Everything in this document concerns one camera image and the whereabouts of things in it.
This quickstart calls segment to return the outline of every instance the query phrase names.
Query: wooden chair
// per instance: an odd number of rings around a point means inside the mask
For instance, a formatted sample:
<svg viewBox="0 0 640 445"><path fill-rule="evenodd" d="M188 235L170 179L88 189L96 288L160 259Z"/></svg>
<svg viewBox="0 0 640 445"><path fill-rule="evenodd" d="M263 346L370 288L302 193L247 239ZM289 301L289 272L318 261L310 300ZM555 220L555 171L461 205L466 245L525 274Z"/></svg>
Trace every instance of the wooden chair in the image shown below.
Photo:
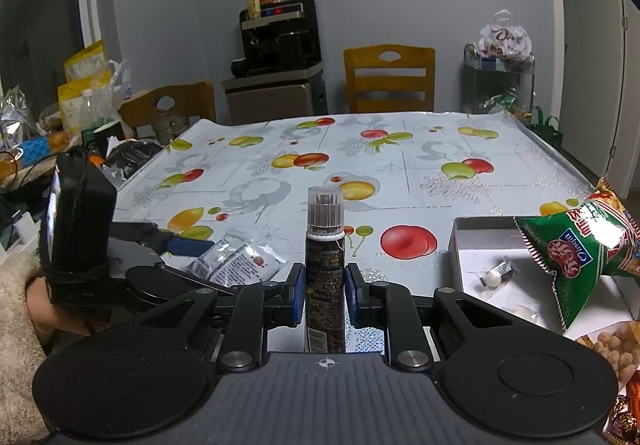
<svg viewBox="0 0 640 445"><path fill-rule="evenodd" d="M384 60L385 52L395 52L400 58ZM371 75L356 76L356 69L421 68L424 76ZM433 110L435 88L436 51L433 48L417 48L398 44L382 44L344 51L344 71L347 77L347 98L351 112L393 112L400 110ZM423 100L402 98L362 99L364 91L420 91Z"/></svg>
<svg viewBox="0 0 640 445"><path fill-rule="evenodd" d="M164 96L170 96L175 102L173 107L167 110L158 109L158 102ZM211 82L198 82L166 86L132 98L120 107L122 119L133 129L135 136L138 136L139 127L150 125L153 120L163 114L199 116L216 121L213 85Z"/></svg>

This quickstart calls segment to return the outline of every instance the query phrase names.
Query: spray can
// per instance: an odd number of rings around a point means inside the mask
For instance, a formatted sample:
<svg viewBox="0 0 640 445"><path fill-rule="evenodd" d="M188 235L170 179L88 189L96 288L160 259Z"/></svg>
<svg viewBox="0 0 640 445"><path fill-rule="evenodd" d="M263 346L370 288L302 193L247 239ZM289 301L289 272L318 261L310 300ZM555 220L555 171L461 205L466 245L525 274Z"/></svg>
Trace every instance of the spray can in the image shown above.
<svg viewBox="0 0 640 445"><path fill-rule="evenodd" d="M306 347L344 353L344 205L338 187L308 190L305 266Z"/></svg>

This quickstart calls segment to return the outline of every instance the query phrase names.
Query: metal bolt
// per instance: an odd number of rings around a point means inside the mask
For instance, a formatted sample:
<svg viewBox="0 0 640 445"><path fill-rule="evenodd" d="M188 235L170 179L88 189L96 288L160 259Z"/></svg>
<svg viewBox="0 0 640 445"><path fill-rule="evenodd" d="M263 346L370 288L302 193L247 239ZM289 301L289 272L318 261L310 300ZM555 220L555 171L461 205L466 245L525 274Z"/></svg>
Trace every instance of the metal bolt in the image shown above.
<svg viewBox="0 0 640 445"><path fill-rule="evenodd" d="M429 363L429 355L422 351L409 349L398 354L398 362L407 367L423 367Z"/></svg>
<svg viewBox="0 0 640 445"><path fill-rule="evenodd" d="M251 356L251 353L246 351L230 351L222 357L222 363L225 364L226 367L245 367L253 361L254 358Z"/></svg>

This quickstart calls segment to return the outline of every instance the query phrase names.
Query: metal cart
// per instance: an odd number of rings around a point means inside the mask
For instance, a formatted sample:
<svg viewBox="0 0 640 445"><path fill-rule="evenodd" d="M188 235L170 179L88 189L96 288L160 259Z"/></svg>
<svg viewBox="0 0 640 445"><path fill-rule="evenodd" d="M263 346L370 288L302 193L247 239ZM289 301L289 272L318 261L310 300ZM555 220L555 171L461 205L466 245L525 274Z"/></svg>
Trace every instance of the metal cart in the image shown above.
<svg viewBox="0 0 640 445"><path fill-rule="evenodd" d="M462 80L462 111L468 114L485 114L500 97L505 96L506 107L526 125L530 124L533 110L536 61L504 62L499 59L482 59L474 44L467 44L464 51L465 65Z"/></svg>

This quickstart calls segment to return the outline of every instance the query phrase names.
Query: green snack bag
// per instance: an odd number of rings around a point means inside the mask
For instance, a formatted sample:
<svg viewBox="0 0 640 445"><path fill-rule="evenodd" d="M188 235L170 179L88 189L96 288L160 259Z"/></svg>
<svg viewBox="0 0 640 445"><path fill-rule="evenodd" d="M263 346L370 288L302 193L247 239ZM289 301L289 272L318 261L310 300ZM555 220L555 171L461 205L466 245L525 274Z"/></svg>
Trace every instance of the green snack bag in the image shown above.
<svg viewBox="0 0 640 445"><path fill-rule="evenodd" d="M579 208L515 222L534 260L554 277L563 331L601 275L640 275L640 229L606 179Z"/></svg>

